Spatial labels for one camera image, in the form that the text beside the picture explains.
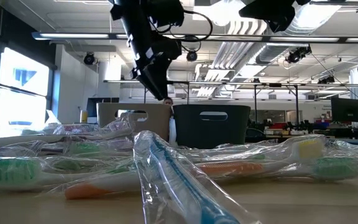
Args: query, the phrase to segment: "person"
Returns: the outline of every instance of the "person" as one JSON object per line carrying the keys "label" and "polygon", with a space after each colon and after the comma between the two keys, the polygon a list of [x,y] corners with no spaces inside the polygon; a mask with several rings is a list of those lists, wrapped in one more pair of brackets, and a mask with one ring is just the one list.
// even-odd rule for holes
{"label": "person", "polygon": [[173,105],[173,100],[172,100],[172,98],[170,98],[169,96],[167,96],[167,97],[165,97],[164,100],[162,101],[162,104],[172,106],[172,105]]}

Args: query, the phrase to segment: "black storage bin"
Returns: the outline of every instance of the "black storage bin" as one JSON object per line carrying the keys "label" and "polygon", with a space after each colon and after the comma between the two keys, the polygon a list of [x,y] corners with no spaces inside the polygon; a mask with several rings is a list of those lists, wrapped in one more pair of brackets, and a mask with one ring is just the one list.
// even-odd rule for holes
{"label": "black storage bin", "polygon": [[249,106],[176,105],[173,112],[179,146],[212,149],[245,142]]}

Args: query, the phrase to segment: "table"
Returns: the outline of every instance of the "table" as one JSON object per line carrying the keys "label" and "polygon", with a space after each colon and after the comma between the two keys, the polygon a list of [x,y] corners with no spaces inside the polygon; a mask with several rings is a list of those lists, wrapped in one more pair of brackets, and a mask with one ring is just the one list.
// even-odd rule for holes
{"label": "table", "polygon": [[[358,182],[249,182],[225,185],[262,223],[358,223]],[[0,223],[143,223],[140,193],[65,201],[37,194],[0,194]]]}

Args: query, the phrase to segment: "cardboard box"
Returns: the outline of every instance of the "cardboard box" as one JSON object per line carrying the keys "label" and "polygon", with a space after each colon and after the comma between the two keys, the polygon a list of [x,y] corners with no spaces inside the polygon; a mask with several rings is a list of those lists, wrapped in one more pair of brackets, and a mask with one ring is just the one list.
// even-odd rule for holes
{"label": "cardboard box", "polygon": [[98,124],[103,127],[116,120],[116,112],[119,110],[145,111],[145,113],[135,113],[131,118],[135,122],[135,132],[153,131],[161,138],[168,141],[169,119],[171,117],[171,107],[162,104],[145,103],[98,103]]}

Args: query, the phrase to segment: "white table surface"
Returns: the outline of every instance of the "white table surface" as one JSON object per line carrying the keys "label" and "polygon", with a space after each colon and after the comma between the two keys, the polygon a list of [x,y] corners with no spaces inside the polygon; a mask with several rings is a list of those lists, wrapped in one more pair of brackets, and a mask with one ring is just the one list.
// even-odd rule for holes
{"label": "white table surface", "polygon": [[[358,223],[358,182],[253,182],[223,186],[262,223]],[[0,194],[0,223],[143,223],[140,193],[91,200]]]}

